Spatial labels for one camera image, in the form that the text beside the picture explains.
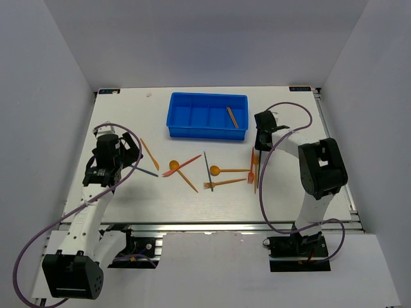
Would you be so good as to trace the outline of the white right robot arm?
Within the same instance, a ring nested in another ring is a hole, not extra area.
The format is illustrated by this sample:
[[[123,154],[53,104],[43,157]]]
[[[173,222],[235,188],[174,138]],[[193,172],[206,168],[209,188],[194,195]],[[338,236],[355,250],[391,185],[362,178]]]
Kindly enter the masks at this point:
[[[322,232],[327,208],[348,181],[347,171],[337,141],[331,137],[312,139],[288,126],[279,126],[270,111],[254,116],[257,150],[282,150],[299,160],[301,184],[305,190],[300,214],[293,223],[291,251],[299,256],[313,248]]]

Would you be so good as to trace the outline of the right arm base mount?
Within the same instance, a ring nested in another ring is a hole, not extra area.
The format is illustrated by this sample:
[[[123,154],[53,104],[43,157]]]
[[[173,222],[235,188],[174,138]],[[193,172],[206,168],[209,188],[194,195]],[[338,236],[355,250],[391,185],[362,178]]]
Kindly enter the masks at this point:
[[[273,273],[331,271],[328,248],[321,231],[308,237],[300,233],[268,237],[263,240],[263,247],[269,251]]]

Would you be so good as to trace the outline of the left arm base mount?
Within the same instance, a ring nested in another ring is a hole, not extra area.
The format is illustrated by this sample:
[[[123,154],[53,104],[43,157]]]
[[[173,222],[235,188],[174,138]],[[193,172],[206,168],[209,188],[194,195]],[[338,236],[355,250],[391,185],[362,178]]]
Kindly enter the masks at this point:
[[[107,232],[118,231],[125,234],[126,246],[116,255],[109,268],[126,269],[154,269],[159,263],[157,238],[153,235],[143,235],[134,229],[132,225],[111,224],[106,228]]]

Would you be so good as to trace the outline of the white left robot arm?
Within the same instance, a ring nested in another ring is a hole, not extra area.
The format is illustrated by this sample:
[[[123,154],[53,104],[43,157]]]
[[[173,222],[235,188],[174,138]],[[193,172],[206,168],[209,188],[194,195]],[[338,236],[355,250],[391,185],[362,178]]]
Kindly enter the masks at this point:
[[[82,180],[82,209],[54,254],[45,255],[42,270],[54,298],[96,299],[103,271],[117,253],[132,254],[136,240],[121,231],[99,231],[103,214],[112,201],[124,168],[136,165],[141,152],[132,136],[113,131],[96,134],[96,147]]]

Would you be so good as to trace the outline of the grey-blue chopstick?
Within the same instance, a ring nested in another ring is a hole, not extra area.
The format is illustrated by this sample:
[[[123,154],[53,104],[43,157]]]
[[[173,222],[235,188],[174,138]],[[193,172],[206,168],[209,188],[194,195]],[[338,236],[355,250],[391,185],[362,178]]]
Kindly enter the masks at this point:
[[[260,172],[261,172],[261,154],[262,151],[259,151],[258,153],[258,164],[257,164],[257,188],[259,187],[259,181],[260,181]]]
[[[209,164],[208,164],[208,161],[207,161],[207,156],[206,156],[206,152],[205,151],[203,151],[203,154],[204,154],[204,160],[205,160],[205,165],[206,165],[206,169],[207,169],[207,175],[208,175],[208,179],[209,179],[209,186],[210,186],[210,190],[211,190],[211,192],[213,192],[214,191],[214,187],[213,187],[213,182],[212,182],[212,179],[211,179],[211,172],[210,172],[210,169],[209,169]]]

